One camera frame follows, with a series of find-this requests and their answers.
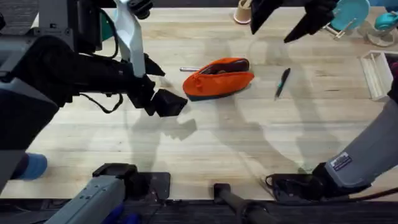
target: gray robotic arm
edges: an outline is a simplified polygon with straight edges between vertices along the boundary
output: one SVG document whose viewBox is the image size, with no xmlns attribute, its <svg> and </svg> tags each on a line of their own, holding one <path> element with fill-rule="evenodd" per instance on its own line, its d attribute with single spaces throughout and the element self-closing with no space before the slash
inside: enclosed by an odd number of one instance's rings
<svg viewBox="0 0 398 224">
<path fill-rule="evenodd" d="M 314 201 L 358 193 L 398 165 L 398 81 L 379 116 L 342 152 L 312 174 L 273 174 L 266 180 L 279 201 Z"/>
</svg>

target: robotic arm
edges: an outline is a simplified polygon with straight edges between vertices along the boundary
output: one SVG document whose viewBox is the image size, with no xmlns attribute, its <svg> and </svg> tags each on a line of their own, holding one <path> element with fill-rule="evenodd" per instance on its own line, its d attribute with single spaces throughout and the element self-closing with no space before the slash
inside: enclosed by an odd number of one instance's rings
<svg viewBox="0 0 398 224">
<path fill-rule="evenodd" d="M 389 96 L 391 100 L 381 114 L 341 153 L 319 164 L 312 174 L 269 176 L 267 182 L 277 200 L 318 201 L 355 194 L 398 165 L 396 79 Z"/>
<path fill-rule="evenodd" d="M 164 76 L 143 53 L 135 16 L 149 15 L 150 1 L 116 3 L 117 28 L 102 11 L 101 1 L 40 0 L 39 27 L 26 35 L 0 34 L 0 192 L 31 142 L 73 96 L 119 95 L 113 110 L 101 107 L 111 113 L 126 93 L 136 108 L 144 108 L 150 116 L 155 112 L 176 116 L 187 103 L 167 90 L 155 93 L 155 83 L 147 76 Z M 115 34 L 112 57 L 94 54 L 102 48 L 100 14 L 108 18 Z M 119 43 L 120 62 L 113 59 Z"/>
</svg>

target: white wooden box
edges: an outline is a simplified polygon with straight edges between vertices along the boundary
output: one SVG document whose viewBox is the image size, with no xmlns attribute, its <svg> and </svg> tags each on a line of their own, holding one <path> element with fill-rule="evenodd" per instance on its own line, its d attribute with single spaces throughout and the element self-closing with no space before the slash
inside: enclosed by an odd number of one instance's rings
<svg viewBox="0 0 398 224">
<path fill-rule="evenodd" d="M 391 90 L 393 76 L 387 58 L 398 61 L 398 52 L 371 50 L 360 58 L 371 99 L 374 101 L 389 99 L 387 93 Z"/>
</svg>

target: teal object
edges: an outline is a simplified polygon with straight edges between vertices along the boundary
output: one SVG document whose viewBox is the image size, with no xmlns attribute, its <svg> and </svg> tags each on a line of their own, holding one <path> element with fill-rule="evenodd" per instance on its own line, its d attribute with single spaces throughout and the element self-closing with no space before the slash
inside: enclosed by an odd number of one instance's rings
<svg viewBox="0 0 398 224">
<path fill-rule="evenodd" d="M 108 40 L 113 36 L 111 26 L 106 21 L 104 15 L 101 14 L 101 36 L 102 41 Z"/>
<path fill-rule="evenodd" d="M 376 19 L 374 28 L 377 30 L 387 30 L 398 23 L 398 15 L 385 13 Z"/>
<path fill-rule="evenodd" d="M 333 12 L 335 18 L 330 22 L 331 26 L 337 30 L 343 30 L 354 18 L 356 20 L 347 27 L 346 30 L 352 30 L 360 26 L 367 18 L 370 10 L 368 0 L 341 0 Z"/>
</svg>

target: white bracket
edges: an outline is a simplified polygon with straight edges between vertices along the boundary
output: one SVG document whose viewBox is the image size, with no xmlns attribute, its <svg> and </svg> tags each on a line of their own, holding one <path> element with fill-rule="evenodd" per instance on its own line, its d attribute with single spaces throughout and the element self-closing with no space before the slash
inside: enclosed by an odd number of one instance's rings
<svg viewBox="0 0 398 224">
<path fill-rule="evenodd" d="M 146 71 L 141 26 L 136 16 L 130 12 L 128 1 L 114 0 L 117 13 L 114 25 L 118 33 L 122 59 L 132 63 L 135 77 L 142 78 Z"/>
</svg>

